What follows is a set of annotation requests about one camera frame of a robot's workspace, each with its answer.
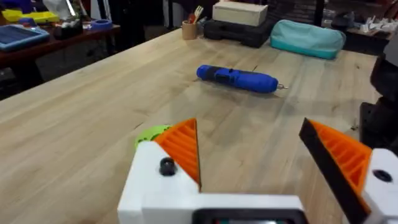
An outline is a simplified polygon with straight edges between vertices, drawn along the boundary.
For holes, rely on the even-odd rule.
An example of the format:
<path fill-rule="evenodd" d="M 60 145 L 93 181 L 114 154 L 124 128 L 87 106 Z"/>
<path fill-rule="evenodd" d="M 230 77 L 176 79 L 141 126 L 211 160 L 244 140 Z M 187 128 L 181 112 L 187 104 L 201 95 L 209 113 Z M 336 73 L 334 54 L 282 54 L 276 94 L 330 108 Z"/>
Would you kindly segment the left gripper white and orange left finger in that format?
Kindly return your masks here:
<path fill-rule="evenodd" d="M 119 223 L 144 223 L 142 203 L 149 195 L 201 192 L 197 120 L 158 125 L 141 132 L 118 204 Z"/>

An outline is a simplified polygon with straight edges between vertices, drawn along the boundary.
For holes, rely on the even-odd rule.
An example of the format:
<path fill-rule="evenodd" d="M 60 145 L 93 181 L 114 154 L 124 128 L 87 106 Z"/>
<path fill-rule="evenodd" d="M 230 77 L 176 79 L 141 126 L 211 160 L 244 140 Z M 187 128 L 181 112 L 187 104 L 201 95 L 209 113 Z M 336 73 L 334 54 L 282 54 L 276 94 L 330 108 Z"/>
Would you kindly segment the left gripper white and orange right finger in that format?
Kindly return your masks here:
<path fill-rule="evenodd" d="M 397 155 L 305 118 L 299 137 L 333 192 L 345 223 L 397 223 Z"/>

